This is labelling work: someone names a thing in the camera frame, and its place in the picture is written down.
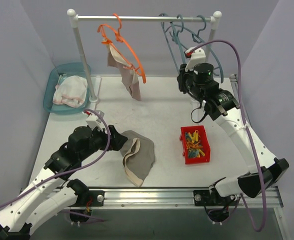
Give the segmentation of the grey beige underwear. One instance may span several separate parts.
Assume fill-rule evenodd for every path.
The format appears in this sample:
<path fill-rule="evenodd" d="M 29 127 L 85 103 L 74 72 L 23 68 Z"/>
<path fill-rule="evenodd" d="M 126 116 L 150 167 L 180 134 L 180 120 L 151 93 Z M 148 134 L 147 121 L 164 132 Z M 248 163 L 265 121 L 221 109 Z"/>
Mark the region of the grey beige underwear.
<path fill-rule="evenodd" d="M 154 142 L 132 130 L 122 135 L 127 137 L 120 149 L 125 175 L 132 184 L 141 187 L 156 161 Z"/>

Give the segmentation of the white pink-trimmed underwear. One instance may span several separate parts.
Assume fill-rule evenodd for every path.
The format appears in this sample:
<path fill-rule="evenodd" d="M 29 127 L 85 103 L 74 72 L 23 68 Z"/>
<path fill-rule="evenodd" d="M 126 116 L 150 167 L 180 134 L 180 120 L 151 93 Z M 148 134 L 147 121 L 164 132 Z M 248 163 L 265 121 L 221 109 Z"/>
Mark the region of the white pink-trimmed underwear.
<path fill-rule="evenodd" d="M 88 83 L 84 77 L 69 76 L 55 86 L 52 102 L 56 105 L 79 108 L 85 102 L 87 89 Z"/>

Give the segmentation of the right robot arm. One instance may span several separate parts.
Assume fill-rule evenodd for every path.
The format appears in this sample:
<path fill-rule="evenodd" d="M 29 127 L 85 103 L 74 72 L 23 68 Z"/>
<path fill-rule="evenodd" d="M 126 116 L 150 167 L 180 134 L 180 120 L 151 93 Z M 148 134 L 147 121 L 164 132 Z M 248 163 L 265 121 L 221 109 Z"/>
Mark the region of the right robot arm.
<path fill-rule="evenodd" d="M 243 122 L 240 104 L 230 91 L 220 88 L 213 78 L 213 70 L 210 63 L 198 63 L 192 70 L 181 64 L 177 82 L 180 92 L 205 103 L 204 115 L 226 132 L 246 163 L 247 173 L 225 177 L 213 184 L 208 197 L 213 204 L 219 205 L 230 195 L 257 197 L 263 190 L 276 185 L 289 163 L 268 150 L 252 127 Z"/>

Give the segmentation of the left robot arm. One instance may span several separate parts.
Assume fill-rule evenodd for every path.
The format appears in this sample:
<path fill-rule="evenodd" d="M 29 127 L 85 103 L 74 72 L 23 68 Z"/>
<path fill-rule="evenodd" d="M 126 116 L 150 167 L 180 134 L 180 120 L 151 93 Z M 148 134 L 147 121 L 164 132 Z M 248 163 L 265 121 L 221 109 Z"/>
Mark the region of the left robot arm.
<path fill-rule="evenodd" d="M 0 211 L 0 240 L 28 240 L 44 222 L 66 207 L 82 206 L 89 200 L 89 188 L 71 179 L 82 162 L 97 151 L 119 151 L 128 138 L 113 125 L 108 131 L 77 127 L 17 200 Z"/>

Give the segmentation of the beige brown underwear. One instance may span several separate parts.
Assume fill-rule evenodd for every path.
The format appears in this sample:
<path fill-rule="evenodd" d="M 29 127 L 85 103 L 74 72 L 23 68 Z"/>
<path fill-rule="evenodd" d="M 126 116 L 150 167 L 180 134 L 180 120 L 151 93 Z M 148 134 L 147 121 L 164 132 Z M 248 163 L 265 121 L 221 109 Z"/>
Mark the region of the beige brown underwear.
<path fill-rule="evenodd" d="M 131 63 L 120 55 L 120 53 L 110 44 L 108 47 L 107 66 L 117 68 L 122 77 L 121 82 L 130 94 L 137 101 L 141 101 L 141 92 L 138 74 Z"/>

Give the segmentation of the orange plastic hanger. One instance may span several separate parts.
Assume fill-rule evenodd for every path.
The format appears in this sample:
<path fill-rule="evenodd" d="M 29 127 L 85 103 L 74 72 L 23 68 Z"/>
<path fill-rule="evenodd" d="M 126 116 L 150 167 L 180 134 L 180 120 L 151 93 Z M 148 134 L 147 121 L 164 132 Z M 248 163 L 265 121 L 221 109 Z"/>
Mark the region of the orange plastic hanger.
<path fill-rule="evenodd" d="M 113 13 L 112 15 L 114 17 L 116 17 L 116 19 L 118 21 L 118 24 L 119 24 L 119 27 L 117 29 L 115 29 L 115 28 L 113 28 L 112 26 L 110 26 L 110 25 L 108 25 L 106 23 L 100 24 L 98 26 L 98 28 L 97 28 L 97 32 L 100 33 L 101 36 L 102 36 L 101 43 L 107 47 L 107 49 L 110 51 L 111 54 L 113 53 L 113 51 L 116 53 L 116 57 L 114 57 L 112 55 L 116 62 L 117 62 L 117 59 L 119 59 L 119 63 L 122 64 L 122 65 L 124 65 L 124 67 L 123 67 L 124 69 L 130 70 L 135 75 L 137 75 L 138 77 L 141 77 L 142 78 L 142 82 L 144 84 L 146 84 L 147 83 L 147 78 L 146 78 L 146 73 L 145 73 L 145 70 L 144 70 L 144 67 L 143 67 L 142 62 L 138 58 L 136 52 L 131 47 L 131 45 L 121 35 L 121 29 L 122 29 L 122 26 L 123 26 L 122 25 L 122 20 L 120 19 L 120 17 L 116 13 Z M 131 61 L 129 61 L 122 54 L 122 52 L 115 46 L 115 44 L 113 43 L 113 41 L 110 38 L 108 38 L 108 36 L 106 34 L 106 31 L 105 31 L 105 28 L 108 28 L 108 29 L 110 29 L 113 32 L 114 37 L 115 37 L 115 40 L 118 43 L 125 44 L 126 48 L 130 51 L 131 55 L 134 57 L 134 59 L 135 59 L 135 61 L 137 63 L 137 66 L 135 66 Z"/>

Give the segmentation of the colourful clothespins pile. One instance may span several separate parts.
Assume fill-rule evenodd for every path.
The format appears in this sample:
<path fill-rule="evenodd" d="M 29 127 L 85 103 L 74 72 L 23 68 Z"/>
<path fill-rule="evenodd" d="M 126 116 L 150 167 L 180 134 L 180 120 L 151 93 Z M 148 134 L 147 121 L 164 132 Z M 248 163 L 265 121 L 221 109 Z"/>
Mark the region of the colourful clothespins pile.
<path fill-rule="evenodd" d="M 186 141 L 187 157 L 188 158 L 200 158 L 205 157 L 206 154 L 203 151 L 203 145 L 199 136 L 199 131 L 195 130 L 193 133 L 186 132 L 184 134 Z"/>

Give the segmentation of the white clothes rack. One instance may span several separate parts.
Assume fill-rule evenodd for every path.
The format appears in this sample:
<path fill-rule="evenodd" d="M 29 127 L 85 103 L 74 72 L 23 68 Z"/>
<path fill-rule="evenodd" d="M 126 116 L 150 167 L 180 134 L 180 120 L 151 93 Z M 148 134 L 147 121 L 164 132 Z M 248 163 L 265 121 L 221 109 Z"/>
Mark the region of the white clothes rack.
<path fill-rule="evenodd" d="M 87 59 L 79 31 L 79 22 L 80 21 L 102 21 L 102 20 L 115 20 L 117 21 L 116 17 L 112 16 L 90 16 L 90 15 L 78 15 L 74 9 L 68 9 L 67 15 L 69 17 L 70 25 L 73 30 L 73 34 L 76 40 L 79 56 L 81 59 L 81 62 L 83 64 L 83 69 L 85 72 L 85 77 L 87 81 L 87 87 L 90 91 L 90 97 L 89 101 L 92 103 L 96 103 L 99 98 L 98 95 L 95 93 L 95 88 L 92 83 L 91 79 L 91 73 L 87 64 Z M 166 14 L 162 13 L 159 16 L 119 16 L 122 22 L 165 22 L 170 23 L 173 22 L 176 25 L 177 30 L 180 30 L 181 23 L 179 22 L 179 19 L 177 17 L 170 17 Z M 204 17 L 202 15 L 198 15 L 196 17 L 183 17 L 183 22 L 196 22 L 196 23 L 204 23 L 204 27 L 200 29 L 200 31 L 203 31 L 206 29 L 207 25 L 211 25 L 210 34 L 208 37 L 209 41 L 212 41 L 214 39 L 214 36 L 216 34 L 216 30 L 218 29 L 220 20 L 222 18 L 222 12 L 221 11 L 215 11 L 212 16 L 210 17 Z"/>

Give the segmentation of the red plastic bin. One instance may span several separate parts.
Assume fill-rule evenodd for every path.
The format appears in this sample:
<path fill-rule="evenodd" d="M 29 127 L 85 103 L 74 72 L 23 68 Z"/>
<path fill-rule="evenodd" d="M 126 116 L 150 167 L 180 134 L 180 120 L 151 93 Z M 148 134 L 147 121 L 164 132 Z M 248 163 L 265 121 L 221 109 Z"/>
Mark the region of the red plastic bin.
<path fill-rule="evenodd" d="M 211 148 L 203 125 L 182 126 L 179 140 L 186 165 L 210 162 Z"/>

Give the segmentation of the teal plastic basin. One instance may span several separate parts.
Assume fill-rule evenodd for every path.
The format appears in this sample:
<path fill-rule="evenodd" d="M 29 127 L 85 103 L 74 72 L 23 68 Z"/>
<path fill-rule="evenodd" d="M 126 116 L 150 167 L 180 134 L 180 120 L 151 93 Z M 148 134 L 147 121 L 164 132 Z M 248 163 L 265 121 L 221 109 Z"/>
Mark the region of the teal plastic basin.
<path fill-rule="evenodd" d="M 86 90 L 84 103 L 78 108 L 74 108 L 66 104 L 58 105 L 53 103 L 56 86 L 62 84 L 67 77 L 71 76 L 80 76 L 86 78 L 84 67 L 81 62 L 61 64 L 50 72 L 43 97 L 43 108 L 45 111 L 58 115 L 72 115 L 81 113 L 83 109 L 86 108 L 90 97 L 89 89 Z"/>

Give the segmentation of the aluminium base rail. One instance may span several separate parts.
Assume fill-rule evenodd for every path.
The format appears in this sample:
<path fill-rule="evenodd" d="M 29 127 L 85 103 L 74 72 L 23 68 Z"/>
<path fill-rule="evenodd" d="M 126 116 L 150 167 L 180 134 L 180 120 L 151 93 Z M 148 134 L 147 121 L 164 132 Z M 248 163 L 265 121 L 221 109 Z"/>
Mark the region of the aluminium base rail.
<path fill-rule="evenodd" d="M 117 208 L 135 206 L 139 209 L 167 207 L 229 208 L 235 206 L 240 196 L 233 193 L 221 197 L 208 188 L 89 188 L 81 182 L 72 182 L 57 192 L 46 193 L 45 187 L 20 195 L 10 204 L 12 212 L 41 209 L 61 211 L 71 208 Z"/>

